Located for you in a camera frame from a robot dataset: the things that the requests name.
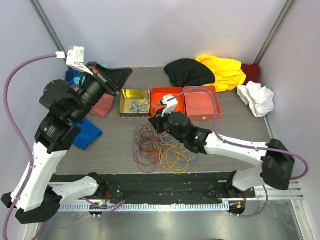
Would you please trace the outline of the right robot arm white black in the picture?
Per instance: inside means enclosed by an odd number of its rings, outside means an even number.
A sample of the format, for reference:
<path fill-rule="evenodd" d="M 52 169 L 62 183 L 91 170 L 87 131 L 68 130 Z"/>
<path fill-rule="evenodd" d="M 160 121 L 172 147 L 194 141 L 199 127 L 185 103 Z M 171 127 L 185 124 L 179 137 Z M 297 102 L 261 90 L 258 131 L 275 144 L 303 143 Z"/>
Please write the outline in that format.
<path fill-rule="evenodd" d="M 219 155 L 252 165 L 248 170 L 236 170 L 226 184 L 226 193 L 233 198 L 257 186 L 268 185 L 285 191 L 289 188 L 295 159 L 281 141 L 249 142 L 219 135 L 209 129 L 194 126 L 181 112 L 162 114 L 148 120 L 158 134 L 167 133 L 190 152 Z"/>

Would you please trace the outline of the cyan cloth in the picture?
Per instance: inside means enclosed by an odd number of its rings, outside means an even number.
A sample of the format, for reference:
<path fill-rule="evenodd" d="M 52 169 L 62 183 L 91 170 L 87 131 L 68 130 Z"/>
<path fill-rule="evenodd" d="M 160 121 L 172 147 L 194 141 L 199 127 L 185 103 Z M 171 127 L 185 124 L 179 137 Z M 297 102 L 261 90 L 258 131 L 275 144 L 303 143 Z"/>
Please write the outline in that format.
<path fill-rule="evenodd" d="M 107 65 L 107 64 L 103 64 L 102 67 L 103 67 L 103 68 L 107 68 L 108 65 Z M 82 86 L 83 83 L 84 83 L 84 81 L 85 81 L 85 79 L 86 79 L 86 74 L 85 74 L 85 73 L 82 73 L 82 74 L 79 76 L 78 85 L 79 85 L 79 86 Z"/>

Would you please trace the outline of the salmon pink cloth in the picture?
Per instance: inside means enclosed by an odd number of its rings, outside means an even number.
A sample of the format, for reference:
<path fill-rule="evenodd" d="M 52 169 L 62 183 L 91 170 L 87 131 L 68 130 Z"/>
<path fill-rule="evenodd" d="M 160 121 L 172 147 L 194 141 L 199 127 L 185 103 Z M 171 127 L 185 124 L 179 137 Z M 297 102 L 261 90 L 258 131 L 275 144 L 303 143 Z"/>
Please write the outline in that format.
<path fill-rule="evenodd" d="M 99 118 L 105 118 L 112 109 L 114 99 L 114 96 L 104 94 L 89 114 Z"/>

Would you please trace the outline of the orange square tray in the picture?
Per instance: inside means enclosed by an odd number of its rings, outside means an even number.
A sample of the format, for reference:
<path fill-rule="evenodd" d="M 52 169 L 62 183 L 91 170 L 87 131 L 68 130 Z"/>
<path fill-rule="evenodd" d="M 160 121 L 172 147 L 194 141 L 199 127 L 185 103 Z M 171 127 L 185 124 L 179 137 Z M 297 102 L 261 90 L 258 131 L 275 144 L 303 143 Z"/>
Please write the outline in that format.
<path fill-rule="evenodd" d="M 150 104 L 150 112 L 151 116 L 154 117 L 156 115 L 156 111 L 161 109 L 162 106 L 158 106 L 156 109 L 154 107 L 162 100 L 162 98 L 166 95 L 172 95 L 173 97 L 183 92 L 182 87 L 154 87 L 151 90 L 151 104 Z M 184 95 L 179 96 L 177 99 L 177 106 L 175 108 L 176 112 L 186 113 L 186 105 L 185 105 L 185 97 Z"/>

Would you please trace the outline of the salmon pink square tray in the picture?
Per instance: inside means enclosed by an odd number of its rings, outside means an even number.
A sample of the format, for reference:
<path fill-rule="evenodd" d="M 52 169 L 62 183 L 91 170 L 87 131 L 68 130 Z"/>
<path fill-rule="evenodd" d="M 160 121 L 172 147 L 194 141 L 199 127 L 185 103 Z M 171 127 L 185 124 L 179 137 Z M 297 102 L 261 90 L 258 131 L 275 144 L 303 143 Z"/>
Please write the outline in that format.
<path fill-rule="evenodd" d="M 222 115 L 222 109 L 218 99 L 216 88 L 213 85 L 199 86 L 199 88 L 206 89 L 214 97 L 216 103 L 216 111 L 214 111 L 214 104 L 211 97 L 203 90 L 195 90 L 197 86 L 187 86 L 183 91 L 191 90 L 184 94 L 186 115 L 192 122 L 213 121 L 214 117 L 219 120 Z"/>

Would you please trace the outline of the royal blue cloth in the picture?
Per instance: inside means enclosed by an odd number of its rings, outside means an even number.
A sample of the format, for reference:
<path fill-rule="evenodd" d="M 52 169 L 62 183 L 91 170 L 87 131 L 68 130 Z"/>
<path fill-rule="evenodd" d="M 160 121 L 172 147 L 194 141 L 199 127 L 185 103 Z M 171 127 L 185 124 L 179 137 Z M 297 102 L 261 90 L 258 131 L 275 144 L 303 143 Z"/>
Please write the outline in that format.
<path fill-rule="evenodd" d="M 74 139 L 73 145 L 84 151 L 103 134 L 103 132 L 87 118 L 83 120 L 83 123 L 76 123 L 75 125 L 81 129 L 81 132 Z"/>

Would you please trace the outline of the black cloth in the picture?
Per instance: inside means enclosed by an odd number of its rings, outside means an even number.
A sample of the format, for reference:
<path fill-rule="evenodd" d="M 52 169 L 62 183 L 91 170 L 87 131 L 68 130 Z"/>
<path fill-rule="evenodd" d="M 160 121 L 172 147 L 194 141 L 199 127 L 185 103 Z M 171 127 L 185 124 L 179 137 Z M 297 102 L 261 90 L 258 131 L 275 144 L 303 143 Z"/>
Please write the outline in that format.
<path fill-rule="evenodd" d="M 170 82 L 178 87 L 196 87 L 214 84 L 214 73 L 195 59 L 183 58 L 175 60 L 164 67 Z"/>

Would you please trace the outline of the yellow cloth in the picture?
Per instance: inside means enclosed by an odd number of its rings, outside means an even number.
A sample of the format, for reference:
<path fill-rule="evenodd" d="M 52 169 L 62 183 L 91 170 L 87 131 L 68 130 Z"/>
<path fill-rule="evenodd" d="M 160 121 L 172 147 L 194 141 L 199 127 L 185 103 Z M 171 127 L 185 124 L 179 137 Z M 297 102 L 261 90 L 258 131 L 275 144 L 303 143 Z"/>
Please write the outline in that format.
<path fill-rule="evenodd" d="M 217 93 L 234 90 L 245 83 L 247 76 L 238 60 L 211 55 L 200 55 L 195 60 L 211 70 L 215 82 L 206 83 L 204 86 L 214 86 Z"/>

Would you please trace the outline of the white cloth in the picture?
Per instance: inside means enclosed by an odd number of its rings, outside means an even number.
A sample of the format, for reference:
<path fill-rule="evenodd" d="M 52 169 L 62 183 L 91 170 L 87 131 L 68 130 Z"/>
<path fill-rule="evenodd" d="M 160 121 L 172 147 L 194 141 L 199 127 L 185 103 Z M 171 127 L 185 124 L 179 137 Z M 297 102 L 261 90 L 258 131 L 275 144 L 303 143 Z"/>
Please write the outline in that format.
<path fill-rule="evenodd" d="M 260 83 L 249 81 L 247 85 L 238 85 L 236 92 L 256 118 L 263 118 L 274 110 L 275 94 Z"/>

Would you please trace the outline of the dark red cloth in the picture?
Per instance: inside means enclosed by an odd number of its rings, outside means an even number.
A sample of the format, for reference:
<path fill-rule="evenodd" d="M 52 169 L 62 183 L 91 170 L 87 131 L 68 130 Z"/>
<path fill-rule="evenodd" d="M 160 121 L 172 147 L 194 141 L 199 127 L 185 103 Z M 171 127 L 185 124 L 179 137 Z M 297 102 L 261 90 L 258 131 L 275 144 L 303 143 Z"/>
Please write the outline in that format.
<path fill-rule="evenodd" d="M 254 64 L 242 64 L 241 70 L 245 74 L 245 81 L 243 85 L 247 85 L 249 82 L 259 83 L 261 76 L 260 66 L 256 63 Z"/>

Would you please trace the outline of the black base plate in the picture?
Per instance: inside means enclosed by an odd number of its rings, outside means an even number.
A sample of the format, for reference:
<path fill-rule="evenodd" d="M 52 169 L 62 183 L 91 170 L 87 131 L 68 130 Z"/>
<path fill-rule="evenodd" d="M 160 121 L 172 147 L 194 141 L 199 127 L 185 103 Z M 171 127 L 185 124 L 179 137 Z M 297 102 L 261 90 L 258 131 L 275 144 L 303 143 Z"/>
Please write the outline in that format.
<path fill-rule="evenodd" d="M 223 199 L 254 198 L 250 187 L 246 192 L 231 188 L 231 173 L 141 173 L 102 174 L 106 188 L 98 193 L 83 193 L 76 199 L 109 199 L 112 204 L 127 205 L 218 204 Z"/>

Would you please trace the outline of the left aluminium frame post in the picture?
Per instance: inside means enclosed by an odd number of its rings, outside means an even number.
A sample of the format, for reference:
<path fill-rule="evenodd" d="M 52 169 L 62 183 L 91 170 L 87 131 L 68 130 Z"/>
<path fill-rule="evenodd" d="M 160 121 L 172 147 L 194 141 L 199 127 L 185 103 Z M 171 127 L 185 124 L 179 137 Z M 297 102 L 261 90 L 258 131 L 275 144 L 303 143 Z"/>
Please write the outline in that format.
<path fill-rule="evenodd" d="M 44 26 L 47 34 L 49 35 L 52 43 L 54 44 L 56 50 L 58 52 L 66 52 L 60 38 L 58 37 L 54 27 L 52 26 L 45 10 L 43 9 L 39 0 L 29 0 L 30 4 L 32 5 L 36 15 L 38 16 L 39 20 L 41 21 L 42 25 Z"/>

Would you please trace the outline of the aluminium frame post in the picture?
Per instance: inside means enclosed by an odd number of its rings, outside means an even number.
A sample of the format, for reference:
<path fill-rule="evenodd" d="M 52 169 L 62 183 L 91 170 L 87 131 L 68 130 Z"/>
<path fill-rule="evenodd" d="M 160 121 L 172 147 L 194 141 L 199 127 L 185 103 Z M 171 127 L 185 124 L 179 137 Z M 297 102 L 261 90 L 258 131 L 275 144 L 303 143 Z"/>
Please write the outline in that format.
<path fill-rule="evenodd" d="M 285 20 L 289 16 L 290 12 L 292 11 L 293 7 L 295 6 L 297 0 L 286 0 L 280 13 L 278 14 L 274 24 L 272 25 L 265 41 L 263 42 L 258 55 L 256 56 L 254 63 L 260 64 L 266 55 L 268 49 L 270 48 L 272 42 L 275 40 L 278 32 L 280 31 L 282 25 L 284 24 Z"/>
<path fill-rule="evenodd" d="M 42 25 L 44 26 L 47 34 L 49 35 L 52 43 L 54 44 L 56 50 L 58 52 L 66 52 L 60 38 L 58 37 L 54 27 L 52 26 L 45 10 L 43 9 L 39 0 L 29 0 L 30 4 L 32 5 L 36 15 L 38 16 L 39 20 L 41 21 Z"/>

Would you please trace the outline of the aluminium rail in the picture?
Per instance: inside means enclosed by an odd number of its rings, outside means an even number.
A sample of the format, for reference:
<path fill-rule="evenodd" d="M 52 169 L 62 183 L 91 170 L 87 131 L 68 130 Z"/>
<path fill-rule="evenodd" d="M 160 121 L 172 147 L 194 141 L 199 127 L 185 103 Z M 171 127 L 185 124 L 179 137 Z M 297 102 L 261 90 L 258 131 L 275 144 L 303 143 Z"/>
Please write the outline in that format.
<path fill-rule="evenodd" d="M 268 200 L 282 201 L 282 200 L 304 200 L 301 186 L 297 180 L 292 180 L 287 190 L 278 190 L 268 185 L 265 186 L 268 194 Z M 255 197 L 250 200 L 265 200 L 266 191 L 263 186 L 254 187 Z"/>

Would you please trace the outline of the right aluminium frame post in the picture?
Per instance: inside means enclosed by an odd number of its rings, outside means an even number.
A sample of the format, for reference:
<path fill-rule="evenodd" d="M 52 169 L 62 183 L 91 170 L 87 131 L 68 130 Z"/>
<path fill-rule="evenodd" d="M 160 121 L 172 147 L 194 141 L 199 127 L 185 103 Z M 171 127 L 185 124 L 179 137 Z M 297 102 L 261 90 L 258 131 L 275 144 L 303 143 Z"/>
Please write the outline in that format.
<path fill-rule="evenodd" d="M 278 14 L 274 24 L 272 25 L 265 41 L 263 42 L 258 55 L 256 56 L 254 63 L 260 64 L 266 55 L 268 49 L 270 48 L 272 42 L 275 40 L 278 32 L 280 31 L 282 25 L 284 24 L 285 20 L 289 16 L 290 12 L 292 11 L 293 7 L 295 6 L 297 0 L 286 0 L 280 13 Z"/>

